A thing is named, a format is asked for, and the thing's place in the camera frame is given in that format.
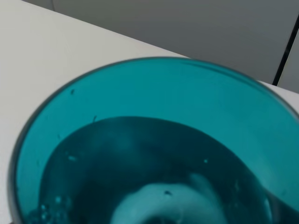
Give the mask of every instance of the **water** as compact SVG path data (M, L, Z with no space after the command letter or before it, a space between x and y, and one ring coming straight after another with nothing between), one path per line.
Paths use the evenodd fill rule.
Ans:
M140 117L94 121L54 150L35 224L269 224L254 175L210 136Z

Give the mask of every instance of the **glass rim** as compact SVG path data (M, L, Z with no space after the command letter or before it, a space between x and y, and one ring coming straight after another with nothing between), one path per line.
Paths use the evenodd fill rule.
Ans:
M104 66L95 68L93 70L90 70L86 73L83 73L82 75L79 75L78 77L72 79L71 81L63 84L61 87L59 87L57 90L55 90L52 94L50 94L35 110L34 112L30 115L26 123L23 125L23 128L19 132L19 135L15 141L12 155L10 157L10 162L9 162L9 167L8 167L8 176L7 176L7 198L8 198L8 206L9 206L9 212L12 217L12 221L14 224L25 224L24 219L21 215L21 209L19 205L19 200L17 197L17 186L16 186L16 172L17 172L17 165L18 165L18 159L19 155L21 152L21 148L23 145L24 140L26 139L27 133L30 130L32 124L35 122L36 118L39 116L39 114L44 110L44 108L57 96L59 95L64 89L67 87L71 86L73 83L76 83L80 81L81 79L98 72L100 70L114 67L119 64L124 64L124 63L129 63L129 62L136 62L136 61L150 61L150 60L158 60L158 59L167 59L167 60L185 60L186 62L199 62L199 63L204 63L206 65L214 66L216 68L210 68L208 66L203 66L203 65L197 65L198 67L201 68L206 68L210 70L214 70L218 73L222 73L223 75L226 76L231 76L230 74L222 71L221 69L225 69L227 71L231 71L235 74L238 74L240 76L243 76L246 80L241 80L239 78L238 81L240 82L246 82L249 84L251 87L256 89L257 85L258 87L261 87L264 89L266 92L268 92L272 98L277 100L281 105L284 106L285 109L287 109L290 113L292 113L293 117L299 121L299 113L285 100L283 99L280 95L278 95L275 91L270 89L268 86L263 85L262 83L258 82L257 80L251 78L250 76L239 72L237 70L231 69L226 66L218 65L216 63L211 63L208 61L204 60L198 60L198 59L192 59L192 58L184 58L184 57L171 57L171 56L155 56L155 57L141 57L141 58L133 58L133 59L127 59L127 60L122 60L114 63L109 63Z

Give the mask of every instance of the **gray wall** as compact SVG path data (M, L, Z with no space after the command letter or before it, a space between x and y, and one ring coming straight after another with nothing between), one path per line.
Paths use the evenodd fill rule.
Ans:
M53 3L55 10L65 15L188 57L228 66L268 83L274 79L299 12L298 0Z
M299 36L297 34L278 86L299 93Z

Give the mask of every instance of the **bubble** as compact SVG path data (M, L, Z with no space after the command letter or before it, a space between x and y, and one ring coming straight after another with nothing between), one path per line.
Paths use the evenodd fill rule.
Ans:
M51 220L51 214L47 211L43 212L41 215L41 218L43 221L50 221Z

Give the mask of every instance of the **white table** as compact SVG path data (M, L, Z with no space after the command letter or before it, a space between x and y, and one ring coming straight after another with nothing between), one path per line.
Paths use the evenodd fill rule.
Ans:
M53 91L94 68L147 56L180 56L20 0L0 1L0 224L11 221L6 177L14 142ZM299 95L267 85L299 111Z

